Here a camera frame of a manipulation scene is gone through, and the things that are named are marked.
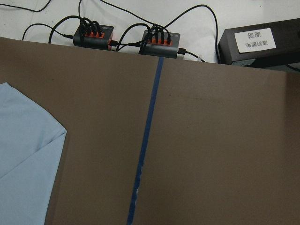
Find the light blue t-shirt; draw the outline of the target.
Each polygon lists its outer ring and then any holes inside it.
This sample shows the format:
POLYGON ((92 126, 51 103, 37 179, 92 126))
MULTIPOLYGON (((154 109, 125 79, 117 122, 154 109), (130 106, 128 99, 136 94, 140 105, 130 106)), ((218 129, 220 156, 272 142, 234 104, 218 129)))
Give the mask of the light blue t-shirt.
POLYGON ((1 224, 44 224, 66 133, 45 109, 1 84, 1 224))

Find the right grey USB hub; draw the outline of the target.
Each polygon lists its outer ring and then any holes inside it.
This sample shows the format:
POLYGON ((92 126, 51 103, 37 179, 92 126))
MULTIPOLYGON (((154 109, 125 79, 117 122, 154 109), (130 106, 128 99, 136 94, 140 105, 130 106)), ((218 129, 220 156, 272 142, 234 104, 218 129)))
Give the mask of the right grey USB hub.
POLYGON ((152 28, 143 33, 139 54, 165 58, 177 58, 185 55, 186 49, 179 48, 180 34, 162 28, 152 28))

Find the grey usb hub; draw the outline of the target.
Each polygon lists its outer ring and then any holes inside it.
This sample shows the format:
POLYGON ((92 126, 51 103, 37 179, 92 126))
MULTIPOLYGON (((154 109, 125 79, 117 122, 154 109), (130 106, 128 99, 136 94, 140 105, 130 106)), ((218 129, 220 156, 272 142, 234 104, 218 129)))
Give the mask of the grey usb hub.
POLYGON ((177 58, 185 55, 186 49, 179 48, 180 34, 162 28, 152 28, 143 33, 139 54, 165 58, 177 58))
POLYGON ((73 35, 73 44, 84 48, 111 50, 113 30, 113 26, 101 25, 97 21, 81 18, 73 35))

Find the left grey USB hub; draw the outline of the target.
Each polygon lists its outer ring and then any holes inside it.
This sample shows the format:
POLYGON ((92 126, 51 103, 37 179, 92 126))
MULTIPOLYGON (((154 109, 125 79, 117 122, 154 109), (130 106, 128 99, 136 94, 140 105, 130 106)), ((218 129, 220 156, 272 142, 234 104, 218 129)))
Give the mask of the left grey USB hub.
POLYGON ((73 44, 84 48, 111 50, 113 30, 113 26, 101 25, 97 21, 81 18, 73 35, 73 44))

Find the black box with label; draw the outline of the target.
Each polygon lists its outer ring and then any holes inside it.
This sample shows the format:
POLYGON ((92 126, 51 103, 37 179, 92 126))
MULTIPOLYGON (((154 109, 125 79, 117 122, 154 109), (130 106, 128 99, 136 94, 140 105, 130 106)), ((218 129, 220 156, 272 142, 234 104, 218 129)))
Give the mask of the black box with label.
POLYGON ((300 61, 300 20, 230 28, 218 43, 220 62, 266 68, 300 61))

